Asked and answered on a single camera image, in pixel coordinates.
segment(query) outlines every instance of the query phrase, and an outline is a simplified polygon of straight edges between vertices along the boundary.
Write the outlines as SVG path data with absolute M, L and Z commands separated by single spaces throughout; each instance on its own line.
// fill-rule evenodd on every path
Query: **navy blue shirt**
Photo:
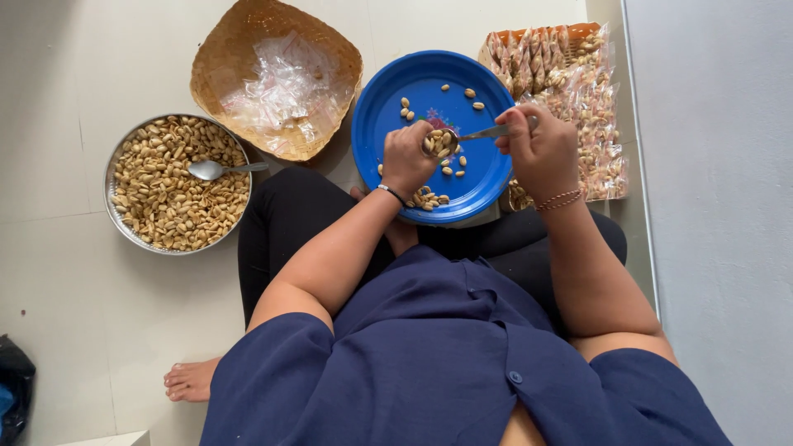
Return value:
M 518 400 L 551 445 L 730 443 L 678 367 L 632 348 L 587 363 L 484 262 L 415 246 L 334 330 L 288 313 L 243 337 L 201 444 L 496 445 Z

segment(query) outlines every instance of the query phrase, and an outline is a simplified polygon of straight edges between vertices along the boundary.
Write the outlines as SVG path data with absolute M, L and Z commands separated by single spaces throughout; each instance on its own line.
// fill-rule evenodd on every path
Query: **blue plastic tray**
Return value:
M 446 83 L 449 90 L 441 91 Z M 477 96 L 467 98 L 463 94 L 466 88 L 473 88 Z M 355 164 L 370 190 L 380 184 L 377 159 L 383 159 L 385 134 L 412 123 L 400 117 L 403 97 L 410 100 L 409 108 L 416 113 L 414 122 L 425 119 L 436 129 L 452 128 L 461 136 L 494 126 L 493 120 L 515 104 L 490 70 L 462 54 L 423 51 L 394 60 L 363 89 L 352 120 Z M 474 102 L 484 103 L 485 109 L 474 110 Z M 476 215 L 499 197 L 512 177 L 512 159 L 499 153 L 493 139 L 460 145 L 460 153 L 449 156 L 450 167 L 461 170 L 458 157 L 465 155 L 465 175 L 444 175 L 439 166 L 427 181 L 433 192 L 449 195 L 451 202 L 431 212 L 403 209 L 400 215 L 421 223 L 451 223 Z

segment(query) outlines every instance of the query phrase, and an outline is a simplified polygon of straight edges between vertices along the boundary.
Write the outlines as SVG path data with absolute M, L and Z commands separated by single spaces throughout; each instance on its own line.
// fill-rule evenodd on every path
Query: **round aluminum tray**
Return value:
M 124 153 L 124 149 L 122 148 L 122 144 L 127 139 L 127 136 L 129 136 L 131 133 L 136 132 L 137 129 L 143 128 L 143 127 L 153 123 L 154 121 L 157 121 L 158 119 L 166 119 L 169 116 L 197 117 L 197 118 L 200 118 L 200 119 L 204 119 L 207 122 L 211 122 L 214 125 L 217 125 L 221 129 L 225 130 L 226 133 L 228 133 L 229 135 L 231 135 L 232 138 L 234 139 L 234 142 L 237 144 L 237 148 L 242 150 L 242 145 L 240 145 L 239 140 L 237 139 L 237 136 L 234 133 L 232 133 L 229 129 L 224 127 L 221 123 L 219 123 L 218 121 L 213 120 L 212 118 L 204 117 L 204 116 L 198 116 L 196 114 L 191 114 L 191 113 L 167 113 L 167 114 L 161 114 L 159 116 L 151 117 L 151 118 L 147 119 L 146 121 L 143 121 L 140 124 L 132 127 L 132 130 L 130 130 L 129 132 L 127 132 L 125 135 L 123 135 L 121 137 L 121 140 L 118 141 L 118 144 L 116 144 L 116 147 L 113 150 L 113 153 L 110 154 L 110 157 L 107 160 L 107 165 L 105 166 L 105 178 L 104 178 L 105 181 L 104 181 L 104 184 L 102 185 L 102 187 L 103 187 L 103 190 L 105 192 L 104 193 L 104 195 L 105 195 L 105 208 L 107 209 L 107 214 L 110 216 L 110 220 L 113 221 L 113 223 L 115 224 L 116 228 L 118 228 L 118 230 L 121 231 L 121 233 L 124 234 L 125 237 L 130 239 L 131 242 L 133 242 L 134 244 L 140 246 L 143 249 L 146 249 L 147 251 L 156 252 L 158 254 L 164 254 L 166 256 L 187 256 L 187 255 L 193 254 L 195 252 L 204 251 L 207 248 L 211 248 L 212 246 L 215 246 L 216 244 L 219 244 L 224 238 L 226 238 L 226 236 L 228 236 L 228 234 L 232 233 L 234 228 L 237 227 L 239 222 L 245 216 L 245 212 L 247 211 L 247 202 L 245 203 L 245 209 L 243 210 L 243 213 L 240 214 L 239 219 L 237 220 L 237 222 L 218 241 L 216 241 L 215 243 L 212 243 L 212 244 L 208 244 L 207 246 L 204 246 L 203 248 L 196 249 L 194 251 L 179 251 L 178 249 L 155 248 L 150 243 L 146 243 L 145 241 L 141 240 L 140 236 L 138 236 L 138 234 L 136 234 L 135 231 L 132 230 L 132 228 L 130 228 L 129 226 L 125 225 L 124 223 L 121 223 L 121 218 L 123 216 L 116 210 L 116 206 L 113 204 L 113 202 L 110 201 L 110 197 L 115 195 L 115 191 L 116 191 L 116 177 L 113 175 L 113 173 L 116 171 L 115 166 L 116 166 L 116 163 L 118 162 L 118 159 Z M 244 150 L 243 150 L 243 156 L 245 156 L 245 163 L 250 164 L 251 161 L 248 159 L 247 153 L 245 153 Z M 253 187 L 253 174 L 248 172 L 248 199 L 249 200 L 251 198 L 251 188 L 252 187 Z

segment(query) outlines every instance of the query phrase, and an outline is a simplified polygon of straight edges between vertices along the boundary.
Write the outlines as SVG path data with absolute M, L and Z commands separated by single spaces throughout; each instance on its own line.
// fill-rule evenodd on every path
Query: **shirt button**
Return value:
M 509 372 L 509 379 L 511 379 L 515 384 L 520 384 L 523 382 L 523 376 L 521 376 L 517 371 Z

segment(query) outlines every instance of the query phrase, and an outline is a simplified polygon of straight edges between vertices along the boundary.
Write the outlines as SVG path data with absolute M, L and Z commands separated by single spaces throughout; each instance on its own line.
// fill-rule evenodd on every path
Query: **metal spoon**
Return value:
M 213 180 L 220 178 L 226 172 L 257 172 L 263 171 L 269 166 L 268 163 L 253 163 L 239 167 L 223 167 L 214 161 L 203 160 L 192 163 L 187 170 L 197 178 Z
M 529 130 L 534 130 L 537 128 L 538 122 L 536 116 L 529 116 L 528 121 L 529 121 Z M 454 153 L 454 150 L 457 148 L 460 141 L 478 140 L 480 138 L 497 138 L 499 136 L 505 136 L 509 134 L 509 129 L 507 128 L 506 124 L 497 125 L 495 127 L 484 129 L 481 130 L 480 132 L 470 133 L 469 135 L 465 135 L 465 136 L 457 136 L 457 133 L 455 133 L 454 130 L 452 129 L 443 129 L 443 131 L 444 132 L 448 131 L 448 133 L 451 134 L 451 141 L 449 142 L 449 144 L 446 145 L 446 148 L 448 148 L 451 153 Z M 423 146 L 423 144 L 421 147 L 424 149 L 425 152 L 427 151 L 427 149 Z

